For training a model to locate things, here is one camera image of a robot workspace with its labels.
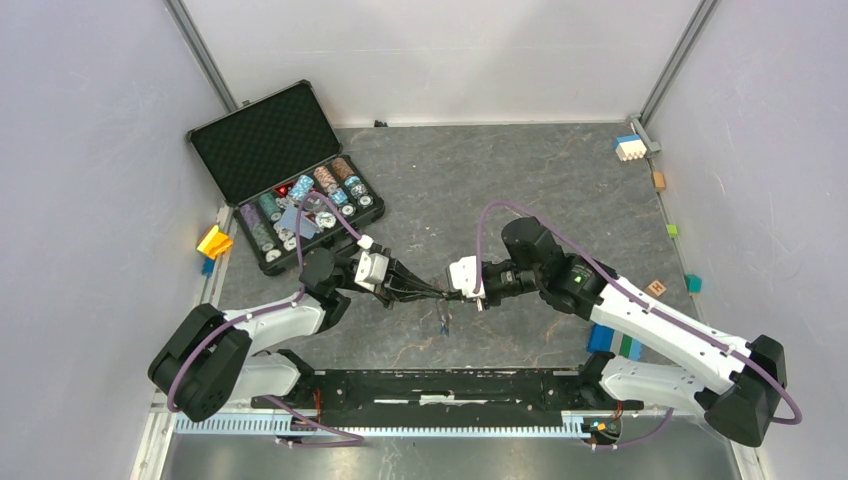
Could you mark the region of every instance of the purple cable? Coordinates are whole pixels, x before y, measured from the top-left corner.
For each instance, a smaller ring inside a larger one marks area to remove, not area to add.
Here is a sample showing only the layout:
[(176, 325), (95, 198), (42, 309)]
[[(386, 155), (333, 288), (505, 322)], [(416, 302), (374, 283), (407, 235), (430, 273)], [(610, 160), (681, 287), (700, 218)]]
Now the purple cable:
[(328, 427), (327, 425), (321, 425), (320, 423), (312, 420), (309, 417), (305, 417), (295, 411), (295, 409), (283, 403), (280, 399), (273, 395), (265, 395), (265, 399), (274, 405), (282, 408), (287, 411), (291, 416), (300, 420), (301, 422), (306, 423), (307, 425), (324, 430), (325, 432), (334, 433), (340, 437), (350, 438), (351, 440), (345, 440), (343, 442), (333, 442), (333, 443), (289, 443), (289, 446), (294, 448), (330, 448), (330, 447), (355, 447), (358, 445), (362, 445), (365, 441), (360, 435), (355, 433), (343, 432), (341, 430), (335, 429), (333, 427)]
[[(344, 216), (338, 211), (338, 209), (335, 206), (333, 206), (332, 202), (330, 202), (330, 199), (328, 199), (324, 195), (321, 195), (318, 192), (309, 192), (303, 198), (303, 201), (300, 202), (300, 205), (298, 205), (298, 207), (297, 207), (297, 217), (295, 218), (295, 239), (296, 239), (296, 243), (297, 243), (297, 263), (298, 263), (298, 265), (300, 266), (301, 269), (303, 269), (303, 249), (301, 248), (301, 245), (300, 245), (300, 218), (303, 215), (303, 207), (304, 207), (304, 205), (306, 205), (306, 200), (308, 198), (318, 198), (321, 201), (323, 201), (324, 204), (326, 204), (327, 206), (330, 207), (330, 210), (333, 212), (333, 215), (335, 215), (336, 218), (339, 219), (341, 224), (345, 227), (345, 229), (348, 231), (348, 233), (351, 234), (351, 236), (353, 238), (355, 238), (356, 240), (359, 240), (359, 239), (362, 238), (362, 235), (360, 235), (359, 232), (354, 230), (353, 227), (347, 222), (347, 220), (344, 219)], [(269, 305), (267, 307), (254, 310), (253, 312), (250, 312), (249, 314), (238, 316), (238, 317), (236, 317), (232, 320), (229, 320), (229, 321), (225, 322), (224, 324), (220, 325), (218, 328), (213, 330), (212, 333), (210, 333), (206, 338), (201, 340), (200, 343), (197, 344), (197, 346), (194, 348), (194, 350), (192, 350), (192, 352), (189, 354), (189, 356), (183, 362), (182, 367), (180, 367), (179, 371), (177, 371), (177, 375), (174, 377), (174, 381), (171, 382), (171, 389), (168, 390), (168, 401), (166, 402), (166, 406), (168, 407), (168, 410), (170, 410), (174, 413), (177, 413), (177, 412), (180, 411), (179, 407), (174, 402), (175, 397), (177, 395), (177, 390), (179, 390), (180, 384), (182, 383), (183, 378), (185, 377), (185, 374), (188, 371), (189, 367), (191, 367), (191, 365), (194, 363), (194, 361), (197, 360), (197, 357), (200, 356), (201, 352), (203, 352), (203, 350), (205, 350), (206, 347), (209, 346), (209, 344), (212, 343), (213, 340), (218, 338), (218, 335), (222, 334), (228, 328), (230, 328), (234, 325), (238, 325), (239, 323), (247, 320), (248, 315), (250, 315), (251, 318), (252, 318), (252, 317), (259, 316), (259, 315), (264, 315), (266, 313), (277, 312), (277, 311), (289, 308), (293, 304), (299, 302), (305, 294), (306, 294), (306, 285), (301, 285), (300, 290), (298, 291), (297, 296), (294, 298), (294, 300), (292, 300), (290, 302), (286, 302), (286, 303), (281, 303), (281, 304), (278, 304), (278, 305)], [(355, 442), (358, 442), (358, 443), (356, 443), (356, 445), (362, 443), (363, 438), (360, 437), (359, 435), (353, 435), (353, 434), (350, 434), (350, 433), (341, 432), (340, 430), (336, 430), (332, 427), (327, 427), (327, 426), (321, 425), (317, 422), (313, 422), (312, 420), (309, 420), (306, 417), (301, 416), (299, 413), (296, 413), (288, 405), (284, 404), (281, 400), (278, 400), (277, 398), (272, 397), (270, 395), (266, 396), (266, 398), (271, 400), (271, 402), (273, 402), (274, 404), (283, 408), (283, 410), (286, 410), (287, 412), (291, 413), (296, 418), (299, 418), (300, 420), (305, 421), (307, 424), (309, 424), (309, 425), (311, 425), (315, 428), (319, 428), (321, 430), (325, 430), (325, 431), (330, 432), (330, 433), (335, 433), (335, 434), (341, 435), (343, 437), (356, 438), (357, 440), (355, 440)], [(319, 445), (323, 445), (325, 447), (353, 446), (353, 444), (350, 443), (350, 442), (345, 441), (345, 442), (336, 442), (336, 443), (324, 443), (324, 444), (314, 444), (314, 445), (309, 445), (309, 446), (310, 447), (311, 446), (318, 447)]]
[[(486, 217), (489, 215), (489, 211), (491, 211), (495, 207), (511, 207), (525, 213), (526, 215), (536, 217), (536, 219), (539, 220), (539, 223), (541, 223), (543, 227), (550, 230), (551, 233), (554, 234), (554, 236), (556, 236), (557, 238), (568, 244), (568, 246), (573, 248), (578, 255), (583, 257), (589, 263), (589, 265), (591, 265), (592, 268), (594, 268), (595, 271), (598, 272), (604, 278), (604, 280), (606, 280), (616, 290), (621, 292), (622, 295), (627, 297), (631, 302), (635, 303), (636, 305), (639, 305), (641, 308), (648, 308), (647, 302), (643, 301), (638, 296), (634, 295), (626, 288), (621, 286), (618, 281), (616, 281), (609, 273), (606, 272), (606, 270), (601, 268), (598, 262), (596, 262), (595, 259), (592, 258), (592, 256), (589, 255), (589, 253), (583, 249), (583, 247), (568, 238), (566, 234), (557, 230), (553, 225), (548, 223), (544, 218), (542, 218), (538, 213), (534, 212), (529, 207), (526, 207), (524, 205), (521, 205), (520, 203), (516, 203), (510, 200), (493, 201), (492, 203), (486, 205), (486, 208), (483, 209), (483, 214), (480, 216), (480, 222), (477, 224), (477, 281), (474, 284), (474, 293), (478, 293), (480, 291), (480, 287), (483, 284), (483, 225), (486, 222)], [(774, 388), (777, 393), (780, 394), (780, 397), (786, 401), (786, 404), (789, 405), (789, 408), (792, 410), (792, 414), (794, 415), (794, 418), (774, 418), (772, 419), (774, 423), (779, 423), (783, 425), (797, 425), (801, 423), (801, 420), (803, 419), (803, 415), (801, 414), (801, 408), (798, 407), (798, 404), (795, 403), (795, 400), (792, 398), (791, 395), (789, 395), (789, 392), (787, 392), (786, 389), (784, 389), (783, 386), (780, 385), (780, 383), (778, 383), (777, 380), (774, 379), (774, 377), (769, 375), (769, 373), (766, 372), (763, 367), (757, 365), (756, 362), (746, 357), (745, 355), (742, 355), (736, 350), (731, 350), (728, 345), (725, 345), (724, 343), (710, 337), (709, 335), (690, 327), (686, 323), (678, 320), (677, 318), (674, 318), (668, 313), (658, 308), (654, 308), (651, 311), (663, 320), (671, 322), (672, 325), (683, 329), (684, 331), (709, 343), (713, 347), (718, 348), (722, 352), (731, 355), (733, 358), (741, 361), (746, 366), (751, 367), (752, 370), (757, 372), (757, 375), (761, 376), (766, 382), (768, 382), (768, 384), (772, 388)]]
[(657, 428), (655, 428), (651, 433), (649, 433), (647, 435), (644, 435), (644, 436), (639, 437), (639, 438), (634, 438), (633, 440), (628, 440), (626, 442), (616, 443), (614, 445), (595, 445), (593, 447), (593, 449), (594, 450), (618, 450), (620, 448), (633, 447), (633, 446), (639, 445), (642, 442), (647, 442), (648, 440), (656, 437), (660, 432), (665, 430), (665, 427), (667, 427), (668, 424), (671, 423), (671, 416), (672, 416), (673, 413), (674, 413), (674, 409), (669, 408), (668, 411), (665, 412), (665, 417), (663, 417), (663, 421), (660, 422), (659, 425), (657, 425)]

